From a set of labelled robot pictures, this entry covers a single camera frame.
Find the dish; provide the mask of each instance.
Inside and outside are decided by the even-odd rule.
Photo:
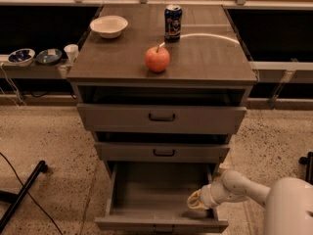
[[[29,66],[35,56],[35,52],[31,49],[20,49],[9,55],[8,61],[12,65],[20,67]]]
[[[119,16],[104,16],[90,23],[90,28],[103,38],[116,38],[128,26],[128,21]]]
[[[62,51],[58,49],[48,49],[40,52],[36,60],[39,64],[45,66],[52,66],[57,64],[61,60]]]

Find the black stand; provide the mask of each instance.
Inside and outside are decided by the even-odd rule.
[[[305,181],[313,185],[313,152],[309,152],[307,157],[301,157],[299,162],[306,165]]]
[[[4,230],[7,223],[10,221],[10,218],[12,217],[16,209],[19,207],[23,197],[30,189],[38,174],[40,172],[45,173],[47,172],[47,170],[48,166],[46,165],[46,163],[44,161],[40,161],[18,194],[0,191],[0,201],[10,203],[10,206],[0,220],[0,234]]]

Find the terrazzo floor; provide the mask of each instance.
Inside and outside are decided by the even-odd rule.
[[[40,160],[40,173],[30,194],[53,217],[63,234],[123,234],[100,231],[110,179],[84,130],[75,107],[0,106],[0,152],[25,181]],[[231,140],[225,162],[249,179],[270,186],[286,176],[304,178],[301,156],[313,150],[313,112],[248,110]],[[0,157],[0,189],[18,192],[20,183]],[[0,203],[0,216],[7,204]],[[223,235],[261,235],[263,208],[253,201],[217,208],[230,225]],[[26,196],[3,231],[4,235],[60,234],[42,210]]]

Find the drawer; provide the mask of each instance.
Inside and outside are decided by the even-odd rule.
[[[230,134],[152,133],[92,131],[96,141],[106,143],[177,143],[177,144],[227,144]]]
[[[245,107],[187,107],[78,104],[93,131],[235,134]]]
[[[239,106],[250,87],[106,86],[79,85],[79,95],[88,104]]]
[[[100,229],[147,233],[222,233],[216,211],[187,207],[188,197],[210,181],[207,164],[123,162],[114,165]]]
[[[97,142],[95,148],[109,174],[115,162],[207,163],[219,167],[229,151],[228,145],[161,143]]]

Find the red apple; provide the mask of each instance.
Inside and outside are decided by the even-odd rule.
[[[170,57],[164,47],[155,46],[146,52],[145,61],[150,71],[159,73],[164,71],[169,65]]]

